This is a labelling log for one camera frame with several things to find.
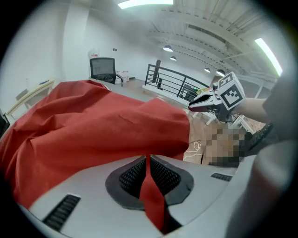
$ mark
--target floor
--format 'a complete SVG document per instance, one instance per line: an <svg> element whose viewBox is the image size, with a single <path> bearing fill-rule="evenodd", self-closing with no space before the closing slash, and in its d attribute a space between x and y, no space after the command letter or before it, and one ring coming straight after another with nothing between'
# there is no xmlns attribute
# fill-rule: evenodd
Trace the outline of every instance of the floor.
<svg viewBox="0 0 298 238"><path fill-rule="evenodd" d="M152 98L157 97L187 113L190 122L190 145L184 154L184 161L198 164L202 161L202 164L207 165L209 162L217 161L218 158L231 156L235 148L234 145L239 144L239 140L244 139L245 131L243 129L228 128L227 124L219 121L212 121L207 126L206 122L209 120L207 116L199 113L195 118L192 118L193 112L190 112L185 105L145 90L142 88L143 84L144 81L142 80L131 79L124 83L123 87L132 89L135 93L143 93Z"/></svg>

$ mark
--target white box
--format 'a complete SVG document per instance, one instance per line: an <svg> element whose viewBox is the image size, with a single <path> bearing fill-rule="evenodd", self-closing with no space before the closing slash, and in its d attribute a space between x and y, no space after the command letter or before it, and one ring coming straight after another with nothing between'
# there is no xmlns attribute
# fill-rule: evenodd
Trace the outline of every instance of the white box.
<svg viewBox="0 0 298 238"><path fill-rule="evenodd" d="M243 87L234 72L218 81L217 94L228 110L245 100Z"/></svg>

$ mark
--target black vent grille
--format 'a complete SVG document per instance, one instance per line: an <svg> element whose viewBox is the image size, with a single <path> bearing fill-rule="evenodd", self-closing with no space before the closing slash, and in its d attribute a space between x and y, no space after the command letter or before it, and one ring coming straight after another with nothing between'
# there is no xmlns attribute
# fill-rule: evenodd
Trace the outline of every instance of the black vent grille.
<svg viewBox="0 0 298 238"><path fill-rule="evenodd" d="M43 223L56 231L60 231L80 199L80 197L75 195L69 194L65 196L65 198L43 220Z"/></svg>
<svg viewBox="0 0 298 238"><path fill-rule="evenodd" d="M130 195L139 198L141 186L146 177L146 160L141 160L137 165L120 175L120 186Z"/></svg>
<svg viewBox="0 0 298 238"><path fill-rule="evenodd" d="M172 191L181 181L179 174L168 169L153 158L150 160L150 170L153 180L163 195Z"/></svg>
<svg viewBox="0 0 298 238"><path fill-rule="evenodd" d="M229 182L232 179L233 176L220 174L220 173L214 173L214 174L211 175L211 177Z"/></svg>

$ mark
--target white ceiling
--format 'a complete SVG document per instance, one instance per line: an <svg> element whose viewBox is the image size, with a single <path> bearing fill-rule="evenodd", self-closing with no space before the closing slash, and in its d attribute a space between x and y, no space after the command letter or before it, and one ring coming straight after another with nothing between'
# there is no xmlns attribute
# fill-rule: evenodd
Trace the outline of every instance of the white ceiling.
<svg viewBox="0 0 298 238"><path fill-rule="evenodd" d="M125 0L113 1L116 5ZM171 44L178 55L226 72L266 81L278 77L254 42L273 24L250 1L174 0L172 6L144 5L121 11L130 15L132 26L142 24L157 47Z"/></svg>

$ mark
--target metal railing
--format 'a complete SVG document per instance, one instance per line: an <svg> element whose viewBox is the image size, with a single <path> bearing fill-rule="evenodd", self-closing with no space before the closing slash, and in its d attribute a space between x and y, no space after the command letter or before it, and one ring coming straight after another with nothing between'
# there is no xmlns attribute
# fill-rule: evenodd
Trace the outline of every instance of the metal railing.
<svg viewBox="0 0 298 238"><path fill-rule="evenodd" d="M148 65L145 85L165 90L187 101L197 96L198 89L209 87L188 75L156 65Z"/></svg>

